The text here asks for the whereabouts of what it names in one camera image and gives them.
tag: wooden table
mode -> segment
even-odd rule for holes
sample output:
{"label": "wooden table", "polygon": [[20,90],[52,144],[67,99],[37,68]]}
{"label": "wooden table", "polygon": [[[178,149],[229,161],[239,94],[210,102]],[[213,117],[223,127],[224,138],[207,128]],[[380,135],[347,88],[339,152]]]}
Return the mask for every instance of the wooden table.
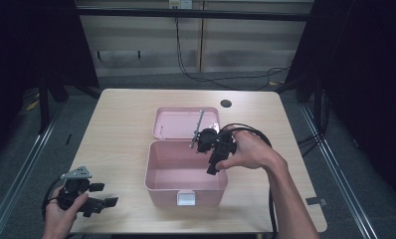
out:
{"label": "wooden table", "polygon": [[[230,108],[220,105],[232,102]],[[297,142],[279,95],[275,93],[105,90],[92,116],[72,169],[85,165],[91,182],[103,192],[91,197],[118,196],[114,208],[91,218],[79,215],[74,233],[264,233],[272,231],[269,183],[262,169],[227,171],[229,184],[217,207],[156,207],[144,185],[156,111],[162,107],[212,107],[221,126],[240,122],[261,130],[289,163],[303,199],[315,197]],[[319,205],[307,210],[317,231],[326,229]]]}

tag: box latch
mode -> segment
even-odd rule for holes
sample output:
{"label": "box latch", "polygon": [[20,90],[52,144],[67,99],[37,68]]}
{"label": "box latch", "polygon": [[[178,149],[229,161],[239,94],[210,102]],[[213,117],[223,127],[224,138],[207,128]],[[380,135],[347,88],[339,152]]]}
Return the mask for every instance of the box latch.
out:
{"label": "box latch", "polygon": [[180,190],[177,192],[178,206],[195,206],[195,192],[192,190]]}

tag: gray carpet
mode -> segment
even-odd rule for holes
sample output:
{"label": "gray carpet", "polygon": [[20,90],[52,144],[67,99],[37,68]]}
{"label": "gray carpet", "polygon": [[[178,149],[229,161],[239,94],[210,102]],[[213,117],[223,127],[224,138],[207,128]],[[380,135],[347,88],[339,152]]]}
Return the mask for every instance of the gray carpet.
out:
{"label": "gray carpet", "polygon": [[[247,76],[249,74],[214,73],[205,76],[221,78],[238,75]],[[284,76],[278,74],[272,76],[270,80],[278,83],[283,78]],[[198,83],[181,74],[105,78],[99,79],[99,81],[102,89],[226,90],[213,83]],[[241,81],[221,80],[218,83],[243,90],[254,90],[265,86],[264,91],[269,91],[277,87],[270,84],[266,86],[267,78],[247,79],[245,81],[243,79]],[[71,96],[62,105],[63,111],[56,121],[54,131],[41,153],[39,161],[35,165],[33,173],[25,185],[0,238],[40,238],[42,235],[44,224],[40,206],[44,193],[55,177],[70,168],[97,104],[97,100],[85,96],[77,90],[68,90]],[[296,139],[307,138],[310,135],[310,130],[301,112],[300,104],[296,101],[295,92],[287,91],[281,95],[281,98]],[[0,153],[0,202],[5,197],[7,188],[12,184],[37,137],[39,121],[38,108],[30,112],[21,110],[12,126],[13,130]],[[372,168],[365,153],[353,145],[352,136],[334,113],[330,115],[326,138],[356,196],[370,217],[379,238],[396,238],[396,196]],[[303,147],[301,151],[304,152],[308,148],[309,146]],[[327,202],[322,210],[328,228],[321,233],[321,237],[326,239],[363,238],[319,149],[315,147],[304,157],[304,161],[318,197],[325,199]],[[87,235],[85,238],[110,238],[110,235]]]}

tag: forearm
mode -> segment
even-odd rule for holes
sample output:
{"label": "forearm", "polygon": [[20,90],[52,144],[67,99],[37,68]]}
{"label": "forearm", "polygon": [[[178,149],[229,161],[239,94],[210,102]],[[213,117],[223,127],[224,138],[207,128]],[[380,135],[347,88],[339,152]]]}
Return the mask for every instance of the forearm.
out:
{"label": "forearm", "polygon": [[288,165],[280,158],[266,169],[278,218],[279,238],[319,238],[301,200]]}

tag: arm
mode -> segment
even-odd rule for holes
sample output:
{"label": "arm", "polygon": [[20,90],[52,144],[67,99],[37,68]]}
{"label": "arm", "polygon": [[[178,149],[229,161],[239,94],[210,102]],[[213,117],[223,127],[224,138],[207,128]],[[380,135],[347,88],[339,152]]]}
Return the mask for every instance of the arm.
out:
{"label": "arm", "polygon": [[289,173],[288,163],[253,133],[236,131],[234,138],[238,144],[235,155],[217,163],[216,168],[263,168],[276,205],[279,238],[319,238]]}
{"label": "arm", "polygon": [[[55,189],[53,197],[59,195],[59,190]],[[75,200],[74,204],[68,209],[63,210],[58,205],[58,200],[53,199],[46,207],[46,225],[44,229],[43,239],[65,239],[71,232],[71,228],[77,219],[78,210],[89,199],[86,193],[81,194]]]}

